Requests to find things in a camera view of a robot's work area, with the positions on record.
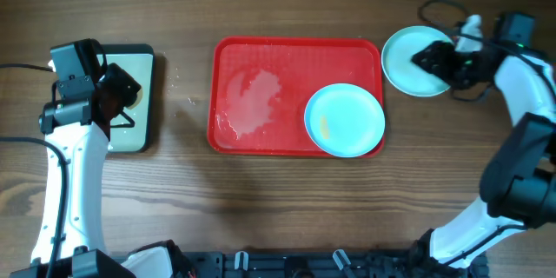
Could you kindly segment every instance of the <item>wood grain surface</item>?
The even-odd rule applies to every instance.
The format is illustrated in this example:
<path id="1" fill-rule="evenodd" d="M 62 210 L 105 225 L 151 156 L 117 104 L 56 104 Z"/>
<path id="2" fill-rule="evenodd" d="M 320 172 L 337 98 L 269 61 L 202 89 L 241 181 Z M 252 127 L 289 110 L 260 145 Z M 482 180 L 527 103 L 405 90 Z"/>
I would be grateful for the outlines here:
<path id="1" fill-rule="evenodd" d="M 112 252 L 170 238 L 188 251 L 402 248 L 477 195 L 483 168 L 511 130 L 499 94 L 457 103 L 406 96 L 385 82 L 386 146 L 375 158 L 225 156 L 205 137 L 209 83 L 225 36 L 363 37 L 381 47 L 419 23 L 423 1 L 0 0 L 0 63 L 45 65 L 51 46 L 85 37 L 155 49 L 153 143 L 104 165 L 103 231 Z M 556 53 L 553 0 L 457 1 L 483 16 L 486 34 L 503 10 L 537 16 L 535 47 Z M 41 137 L 37 117 L 54 80 L 0 69 L 0 136 Z M 44 149 L 0 146 L 0 276 L 29 265 L 45 182 Z M 552 277 L 555 230 L 494 247 L 492 276 Z"/>

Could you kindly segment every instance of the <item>white plate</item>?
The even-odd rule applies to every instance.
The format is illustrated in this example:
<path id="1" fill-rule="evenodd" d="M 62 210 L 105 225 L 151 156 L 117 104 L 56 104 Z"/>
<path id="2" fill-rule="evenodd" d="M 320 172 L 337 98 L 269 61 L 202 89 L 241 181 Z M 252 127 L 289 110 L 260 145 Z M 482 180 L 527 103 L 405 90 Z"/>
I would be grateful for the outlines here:
<path id="1" fill-rule="evenodd" d="M 415 53 L 437 40 L 452 42 L 443 32 L 427 26 L 407 27 L 388 39 L 382 50 L 382 70 L 395 88 L 411 96 L 436 96 L 450 88 L 411 62 Z"/>
<path id="2" fill-rule="evenodd" d="M 361 87 L 336 83 L 317 91 L 305 108 L 305 128 L 313 142 L 339 157 L 362 156 L 384 135 L 384 112 Z"/>

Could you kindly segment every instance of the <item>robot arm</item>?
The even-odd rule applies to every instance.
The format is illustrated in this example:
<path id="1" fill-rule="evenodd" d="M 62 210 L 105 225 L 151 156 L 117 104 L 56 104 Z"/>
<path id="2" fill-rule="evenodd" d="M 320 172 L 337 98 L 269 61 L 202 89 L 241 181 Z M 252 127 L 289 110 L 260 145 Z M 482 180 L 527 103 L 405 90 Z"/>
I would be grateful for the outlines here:
<path id="1" fill-rule="evenodd" d="M 103 54 L 103 65 L 96 57 Z M 132 105 L 138 85 L 116 64 L 107 64 L 102 46 L 92 39 L 68 43 L 51 50 L 61 99 L 44 105 L 39 117 L 46 142 L 62 151 L 67 163 L 63 178 L 61 160 L 48 150 L 49 171 L 44 214 L 32 263 L 71 257 L 80 249 L 105 251 L 101 224 L 101 184 L 108 153 L 110 120 Z M 57 225 L 58 216 L 63 224 Z M 62 238 L 56 249 L 56 227 Z"/>
<path id="2" fill-rule="evenodd" d="M 516 19 L 502 20 L 513 23 Z M 469 18 L 462 30 L 473 31 L 474 27 L 466 28 L 473 21 L 476 22 L 476 18 Z M 515 36 L 520 27 L 502 25 L 498 29 L 506 29 Z M 460 43 L 455 50 L 459 54 L 468 53 L 463 56 L 467 61 L 449 56 L 451 62 L 458 60 L 456 62 L 463 61 L 465 64 L 470 59 L 483 62 L 488 60 L 486 66 L 492 65 L 492 60 L 500 62 L 499 56 L 473 58 L 469 53 L 480 51 L 482 45 L 475 45 L 473 48 L 469 39 L 463 45 Z M 513 132 L 486 167 L 481 179 L 480 197 L 455 219 L 431 234 L 429 256 L 440 264 L 451 268 L 467 268 L 476 256 L 508 236 L 528 228 L 537 228 L 546 222 L 556 222 L 553 174 L 536 168 L 541 158 L 554 153 L 551 144 L 556 130 L 553 69 L 539 58 L 524 57 L 542 66 L 542 75 L 546 80 L 543 81 L 538 72 L 516 56 L 504 55 L 501 58 L 500 66 L 493 75 L 493 82 L 506 100 L 514 126 Z M 419 62 L 419 58 L 415 58 L 414 62 Z M 485 68 L 480 65 L 474 68 L 485 72 Z M 471 81 L 477 77 L 481 80 L 483 77 L 480 74 L 468 74 L 466 70 L 468 69 L 464 68 L 460 71 L 459 76 L 448 77 L 446 72 L 433 74 L 445 78 L 445 81 L 459 87 L 458 89 L 466 89 L 469 87 L 466 85 L 469 83 L 466 80 L 467 75 L 472 77 Z"/>

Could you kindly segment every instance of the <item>black joint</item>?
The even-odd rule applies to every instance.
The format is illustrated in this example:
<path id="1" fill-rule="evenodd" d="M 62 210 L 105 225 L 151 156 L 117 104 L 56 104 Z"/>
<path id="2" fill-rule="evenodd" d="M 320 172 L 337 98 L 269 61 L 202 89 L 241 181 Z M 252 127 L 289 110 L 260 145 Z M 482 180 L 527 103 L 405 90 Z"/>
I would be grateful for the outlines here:
<path id="1" fill-rule="evenodd" d="M 183 255 L 180 248 L 176 246 L 172 240 L 151 243 L 132 251 L 130 255 L 156 247 L 163 247 L 168 250 L 170 263 L 172 264 L 172 269 L 174 271 L 174 277 L 180 277 L 180 275 L 181 277 L 188 277 L 188 272 L 195 272 L 191 261 Z"/>
<path id="2" fill-rule="evenodd" d="M 523 221 L 528 228 L 556 222 L 556 181 L 552 173 L 537 169 L 554 127 L 531 113 L 513 127 L 480 180 L 480 198 L 491 217 Z"/>
<path id="3" fill-rule="evenodd" d="M 55 237 L 50 238 L 50 244 L 54 244 L 54 242 L 55 242 L 54 238 Z M 64 240 L 66 240 L 66 234 L 62 234 L 62 238 L 60 238 L 60 242 L 62 242 Z"/>
<path id="4" fill-rule="evenodd" d="M 290 256 L 284 261 L 284 276 L 287 278 L 314 277 L 307 259 L 300 256 Z"/>
<path id="5" fill-rule="evenodd" d="M 504 12 L 494 26 L 498 43 L 517 43 L 528 47 L 535 27 L 535 18 L 521 12 Z"/>
<path id="6" fill-rule="evenodd" d="M 69 165 L 69 164 L 71 164 L 71 159 L 58 161 L 58 167 L 66 166 L 66 165 Z"/>
<path id="7" fill-rule="evenodd" d="M 31 261 L 31 266 L 38 266 L 41 263 L 41 258 L 40 257 L 35 257 L 33 259 L 33 261 Z"/>
<path id="8" fill-rule="evenodd" d="M 41 115 L 38 125 L 44 135 L 50 135 L 54 132 L 54 117 Z"/>
<path id="9" fill-rule="evenodd" d="M 81 111 L 81 120 L 79 121 L 81 125 L 91 125 L 93 122 L 93 108 L 91 106 L 83 107 Z"/>
<path id="10" fill-rule="evenodd" d="M 73 249 L 73 255 L 80 255 L 88 251 L 89 248 L 87 248 L 86 246 L 79 246 Z"/>

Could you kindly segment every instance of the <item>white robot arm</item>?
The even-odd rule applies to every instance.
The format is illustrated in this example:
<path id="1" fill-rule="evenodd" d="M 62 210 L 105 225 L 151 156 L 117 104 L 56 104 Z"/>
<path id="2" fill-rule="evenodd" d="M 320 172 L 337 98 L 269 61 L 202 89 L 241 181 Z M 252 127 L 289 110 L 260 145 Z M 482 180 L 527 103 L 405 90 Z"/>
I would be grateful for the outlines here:
<path id="1" fill-rule="evenodd" d="M 462 33 L 480 36 L 480 31 L 476 30 L 479 26 L 480 19 L 477 16 L 471 16 L 467 19 L 467 24 L 462 27 Z M 456 51 L 462 53 L 481 50 L 482 44 L 477 45 L 476 43 L 476 40 L 461 38 L 456 46 Z M 506 100 L 512 124 L 517 127 L 526 114 L 541 116 L 549 123 L 555 123 L 556 103 L 553 94 L 556 85 L 553 80 L 553 69 L 550 64 L 541 59 L 532 56 L 524 57 L 542 67 L 542 75 L 545 76 L 546 80 L 543 80 L 538 72 L 516 56 L 506 56 L 494 75 L 495 85 Z M 533 145 L 535 143 L 542 144 L 543 140 L 538 140 Z M 522 148 L 520 146 L 516 147 L 511 147 L 511 149 Z M 477 255 L 480 255 L 497 242 L 527 229 L 523 220 L 508 218 L 503 215 L 491 216 L 488 204 L 484 200 L 481 199 L 481 196 L 478 197 L 455 219 L 434 230 L 429 244 L 429 252 L 432 258 L 452 268 L 467 268 Z"/>
<path id="2" fill-rule="evenodd" d="M 103 53 L 102 46 L 91 39 L 51 50 L 59 77 L 54 87 L 62 99 L 56 101 L 53 89 L 52 102 L 44 106 L 39 118 L 45 141 L 52 147 L 47 149 L 49 166 L 43 222 L 31 254 L 31 265 L 39 268 L 40 264 L 48 263 L 46 276 L 49 278 L 65 275 L 61 269 L 55 273 L 54 262 L 72 258 L 74 276 L 89 276 L 96 270 L 112 267 L 112 274 L 119 277 L 168 278 L 174 273 L 170 252 L 177 250 L 168 243 L 166 247 L 133 254 L 124 268 L 106 256 L 101 190 L 110 120 L 122 114 L 124 106 L 134 104 L 141 86 L 117 65 L 106 64 L 104 54 L 101 66 L 97 52 Z M 27 277 L 36 273 L 24 270 L 14 275 Z"/>

